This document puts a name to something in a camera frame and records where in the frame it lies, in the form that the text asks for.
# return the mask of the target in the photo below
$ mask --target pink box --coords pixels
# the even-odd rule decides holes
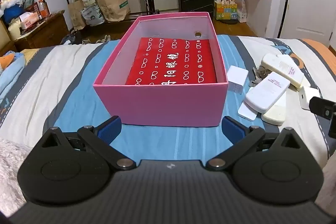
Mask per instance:
[[[217,83],[125,85],[141,37],[209,39]],[[212,127],[221,122],[228,82],[211,18],[206,12],[138,17],[101,69],[93,87],[110,115],[122,123]]]

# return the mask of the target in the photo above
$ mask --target black robotic device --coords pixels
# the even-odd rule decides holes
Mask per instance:
[[[137,166],[109,146],[121,131],[117,116],[76,133],[50,128],[17,175],[27,203],[0,223],[329,223],[332,217],[314,204],[322,170],[297,133],[232,123],[246,137],[206,166]]]

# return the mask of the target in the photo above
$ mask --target orange fabric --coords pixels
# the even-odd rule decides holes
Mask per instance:
[[[333,55],[333,53],[320,42],[310,39],[303,39],[303,41],[305,41],[306,43],[311,45],[315,50],[317,50],[318,53],[322,56],[322,58],[329,65],[333,73],[336,74],[336,57]]]
[[[7,68],[13,61],[14,59],[14,54],[8,54],[6,56],[0,57],[0,65],[2,69],[4,70]]]

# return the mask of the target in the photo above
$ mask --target striped bedsheet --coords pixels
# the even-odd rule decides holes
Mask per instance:
[[[223,117],[231,116],[246,126],[258,125],[268,132],[291,126],[301,136],[317,162],[323,167],[334,153],[336,140],[327,135],[329,122],[300,107],[298,92],[287,92],[287,116],[281,127],[253,122],[237,115],[248,83],[254,79],[252,68],[268,53],[289,54],[314,88],[325,99],[336,101],[336,58],[322,44],[310,40],[267,39],[219,35],[226,69],[231,65],[249,71],[241,95],[228,92]],[[94,126],[110,115],[92,84],[118,41],[103,44],[63,45],[26,52],[29,59],[16,84],[0,104],[0,137],[34,146],[51,126],[75,132],[83,125]],[[178,128],[123,125],[111,146],[135,160],[201,160],[229,148],[232,143],[221,126]]]

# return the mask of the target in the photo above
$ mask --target wooden nightstand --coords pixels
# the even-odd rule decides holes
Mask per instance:
[[[14,44],[17,50],[20,52],[26,48],[43,48],[59,45],[62,38],[69,34],[63,13],[64,10],[52,14],[34,30],[15,40]]]

